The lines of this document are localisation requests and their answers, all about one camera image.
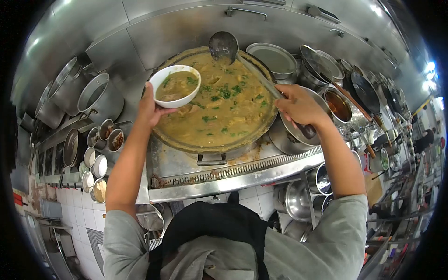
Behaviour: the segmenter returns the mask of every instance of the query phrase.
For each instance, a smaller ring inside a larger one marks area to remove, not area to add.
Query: kitchen worker
[[[425,132],[423,132],[423,137],[415,141],[414,151],[416,154],[420,154],[426,148],[432,146],[432,143],[434,142],[434,133],[435,127],[433,127],[432,129],[427,129],[425,130]]]
[[[298,85],[277,85],[289,121],[315,127],[335,200],[305,243],[282,235],[240,204],[195,202],[175,215],[163,243],[147,251],[136,218],[151,130],[173,109],[155,106],[147,82],[138,115],[108,180],[105,279],[356,279],[364,261],[368,212],[358,160],[323,109]]]

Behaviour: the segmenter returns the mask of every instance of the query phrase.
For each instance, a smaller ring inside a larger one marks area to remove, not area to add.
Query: curry
[[[271,94],[241,62],[224,67],[206,52],[177,64],[197,69],[202,84],[189,104],[160,119],[157,127],[173,139],[201,147],[223,146],[253,133],[270,113]]]
[[[198,78],[189,71],[169,74],[155,92],[160,101],[174,101],[191,94],[198,86]]]

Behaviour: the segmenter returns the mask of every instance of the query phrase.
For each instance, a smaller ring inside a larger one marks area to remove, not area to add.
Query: hand
[[[157,125],[161,116],[174,113],[175,111],[177,109],[165,109],[156,106],[152,84],[150,82],[145,83],[145,93],[142,100],[138,103],[138,120],[141,120],[142,123],[149,126],[149,129],[152,129]]]
[[[302,125],[319,125],[331,119],[322,107],[308,95],[299,85],[276,85],[276,88],[283,92],[287,99],[275,101],[275,106],[284,113],[288,121]]]

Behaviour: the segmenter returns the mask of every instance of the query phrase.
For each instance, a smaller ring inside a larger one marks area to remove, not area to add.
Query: white bowl
[[[159,86],[163,83],[163,81],[166,79],[166,77],[168,77],[170,74],[175,73],[175,72],[182,72],[182,71],[187,71],[187,72],[191,72],[193,73],[197,79],[198,79],[198,86],[195,88],[195,90],[190,93],[189,95],[187,95],[184,98],[178,99],[178,100],[174,100],[174,101],[160,101],[157,100],[155,98],[155,93],[157,91],[157,89],[159,88]],[[182,107],[186,104],[188,104],[191,100],[193,100],[193,98],[196,96],[196,94],[199,91],[199,87],[201,86],[201,74],[199,74],[199,72],[190,66],[187,65],[173,65],[173,66],[169,66],[167,68],[163,68],[162,70],[158,71],[156,74],[154,74],[151,79],[149,80],[153,86],[153,90],[154,90],[154,101],[159,105],[162,106],[164,108],[179,108]]]

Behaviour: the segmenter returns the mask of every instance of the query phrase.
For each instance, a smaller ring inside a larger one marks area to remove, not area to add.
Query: gray shirt
[[[364,261],[367,197],[333,200],[304,243],[270,228],[266,231],[264,263],[272,280],[356,279]],[[108,211],[104,226],[105,279],[145,279],[148,252],[137,221],[120,210]],[[161,280],[257,279],[251,245],[202,236],[183,244],[164,260]]]

